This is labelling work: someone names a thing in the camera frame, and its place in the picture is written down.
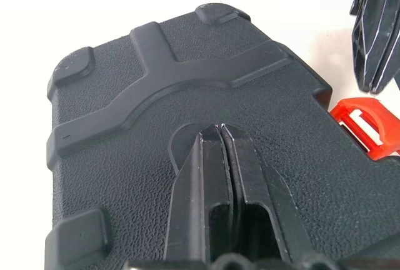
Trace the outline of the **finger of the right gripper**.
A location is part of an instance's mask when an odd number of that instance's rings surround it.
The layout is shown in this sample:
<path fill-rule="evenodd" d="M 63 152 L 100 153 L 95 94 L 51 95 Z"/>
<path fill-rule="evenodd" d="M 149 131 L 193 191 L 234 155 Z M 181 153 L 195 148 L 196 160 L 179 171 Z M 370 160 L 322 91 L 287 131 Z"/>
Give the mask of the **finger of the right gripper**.
<path fill-rule="evenodd" d="M 384 48 L 381 61 L 374 78 L 371 92 L 381 93 L 390 80 L 399 72 L 399 10 L 395 13 L 392 32 Z"/>
<path fill-rule="evenodd" d="M 362 0 L 352 31 L 354 74 L 361 91 L 372 89 L 397 10 L 399 0 Z"/>

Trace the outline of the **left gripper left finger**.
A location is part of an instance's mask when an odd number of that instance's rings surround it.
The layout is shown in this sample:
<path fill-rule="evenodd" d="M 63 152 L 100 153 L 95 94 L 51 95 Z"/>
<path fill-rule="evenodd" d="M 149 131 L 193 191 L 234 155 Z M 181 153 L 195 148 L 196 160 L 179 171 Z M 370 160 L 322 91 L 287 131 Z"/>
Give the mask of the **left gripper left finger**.
<path fill-rule="evenodd" d="M 232 248 L 234 194 L 220 130 L 203 128 L 172 187 L 164 258 L 210 264 Z"/>

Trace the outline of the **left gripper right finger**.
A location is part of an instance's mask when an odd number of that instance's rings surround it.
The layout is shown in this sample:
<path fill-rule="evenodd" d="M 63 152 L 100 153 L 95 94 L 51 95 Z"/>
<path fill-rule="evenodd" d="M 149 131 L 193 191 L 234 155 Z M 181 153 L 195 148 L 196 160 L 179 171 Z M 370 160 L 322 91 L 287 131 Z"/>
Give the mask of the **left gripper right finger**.
<path fill-rule="evenodd" d="M 251 261 L 299 262 L 313 247 L 287 184 L 244 131 L 224 125 L 221 134 L 236 196 L 236 250 Z"/>

